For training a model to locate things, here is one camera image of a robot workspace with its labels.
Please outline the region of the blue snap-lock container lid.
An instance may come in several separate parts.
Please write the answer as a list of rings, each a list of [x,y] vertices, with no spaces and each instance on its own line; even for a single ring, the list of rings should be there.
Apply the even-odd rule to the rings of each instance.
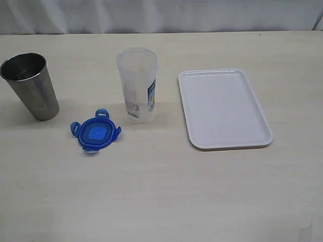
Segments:
[[[122,131],[110,119],[109,112],[99,108],[95,117],[86,120],[84,123],[72,122],[70,124],[72,135],[78,139],[84,153],[89,155],[97,154],[101,149],[109,146],[117,140]]]

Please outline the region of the stainless steel tumbler cup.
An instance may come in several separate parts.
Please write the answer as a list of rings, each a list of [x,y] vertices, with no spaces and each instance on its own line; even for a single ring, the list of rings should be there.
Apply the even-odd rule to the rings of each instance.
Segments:
[[[45,57],[29,52],[13,56],[1,65],[1,77],[40,121],[54,118],[60,109],[46,64]]]

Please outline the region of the clear plastic tall container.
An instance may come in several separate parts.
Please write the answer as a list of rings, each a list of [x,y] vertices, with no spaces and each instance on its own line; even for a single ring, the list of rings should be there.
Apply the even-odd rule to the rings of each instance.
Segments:
[[[132,47],[117,56],[127,116],[138,123],[149,121],[155,105],[158,59],[146,48]]]

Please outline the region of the white rectangular plastic tray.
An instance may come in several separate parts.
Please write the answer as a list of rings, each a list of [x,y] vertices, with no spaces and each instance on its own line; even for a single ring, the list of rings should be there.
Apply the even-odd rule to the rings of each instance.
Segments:
[[[259,148],[274,140],[242,70],[187,70],[178,83],[188,138],[197,149]]]

